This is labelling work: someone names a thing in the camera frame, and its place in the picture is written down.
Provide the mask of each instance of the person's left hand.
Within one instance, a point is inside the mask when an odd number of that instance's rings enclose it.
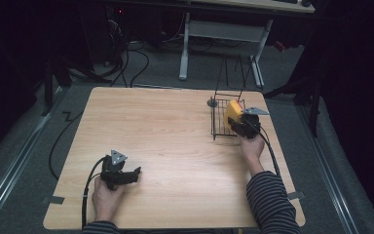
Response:
[[[112,221],[117,212],[126,189],[126,185],[119,185],[117,189],[110,190],[105,181],[98,176],[95,178],[93,192],[93,207],[95,208],[95,221]]]

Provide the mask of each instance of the forearm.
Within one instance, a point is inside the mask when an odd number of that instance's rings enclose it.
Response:
[[[83,234],[119,234],[117,226],[110,221],[94,221],[89,223],[83,229]]]
[[[262,233],[300,233],[296,210],[280,177],[271,172],[253,176],[247,185],[247,200]]]

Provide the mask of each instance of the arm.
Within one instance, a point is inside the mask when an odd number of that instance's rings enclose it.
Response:
[[[112,222],[126,189],[120,185],[113,191],[107,184],[97,177],[94,183],[93,207],[95,208],[95,221],[84,227],[84,234],[91,233],[119,233],[117,226]]]
[[[261,233],[300,233],[295,221],[296,210],[287,198],[281,178],[265,172],[260,163],[260,155],[264,149],[263,138],[238,138],[251,174],[246,191],[247,201]]]

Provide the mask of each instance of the gray carpet floor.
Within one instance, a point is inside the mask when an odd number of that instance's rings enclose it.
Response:
[[[146,85],[149,85],[214,90],[219,78],[221,62],[225,58],[228,62],[229,87],[240,87],[242,85],[241,71],[236,69],[238,57],[241,55],[243,71],[246,73],[249,68],[247,56],[255,50],[255,45],[246,43],[228,47],[222,44],[234,45],[235,43],[223,41],[220,45],[211,48],[203,43],[193,44],[191,49],[194,51],[190,53],[188,79],[185,81],[178,80],[181,50],[179,44],[167,44],[167,47],[162,47],[160,50],[147,45],[142,47],[139,43],[131,44],[134,50],[142,48],[138,52],[129,52],[129,64],[124,72],[126,82],[119,78],[114,87],[124,87],[126,83],[129,85],[131,78],[147,64],[147,58],[139,52],[148,56],[149,64],[133,81],[134,87],[148,88]],[[273,47],[266,47],[259,62],[265,87],[263,89],[255,87],[254,78],[250,75],[246,81],[246,88],[266,93],[284,85],[302,52],[302,47],[282,53]],[[96,67],[97,72],[105,69],[107,68],[100,65]],[[229,89],[223,82],[225,76],[221,81],[220,89]],[[84,110],[92,88],[97,86],[108,85],[97,84],[87,79],[74,79],[71,88],[51,113],[51,118],[36,141],[23,173],[0,209],[0,233],[80,233],[80,230],[46,230],[43,220],[48,205],[41,202],[45,195],[52,195],[56,187],[56,180],[49,170],[48,159],[56,138],[69,123],[65,121],[64,112],[70,112],[70,118],[77,116]],[[45,108],[43,89],[41,88],[36,95],[37,103],[23,114],[0,144],[0,181],[13,159],[21,152],[33,129],[42,119],[41,114]],[[301,200],[306,217],[306,224],[301,228],[302,232],[345,233],[318,169],[318,160],[309,133],[305,130],[304,123],[291,98],[292,95],[280,95],[266,99],[266,101],[296,190],[303,191],[306,195],[306,198]],[[79,120],[69,126],[55,147],[53,166],[57,175],[62,170]],[[374,233],[372,205],[343,153],[323,101],[320,103],[318,117],[318,139],[346,198],[358,232]],[[244,232],[258,233],[258,230],[246,229]]]

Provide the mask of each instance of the striped sleeve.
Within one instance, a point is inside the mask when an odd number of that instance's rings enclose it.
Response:
[[[296,210],[280,177],[272,172],[259,173],[248,183],[246,194],[261,233],[300,233]]]
[[[83,229],[83,234],[119,234],[117,226],[109,221],[94,221]]]

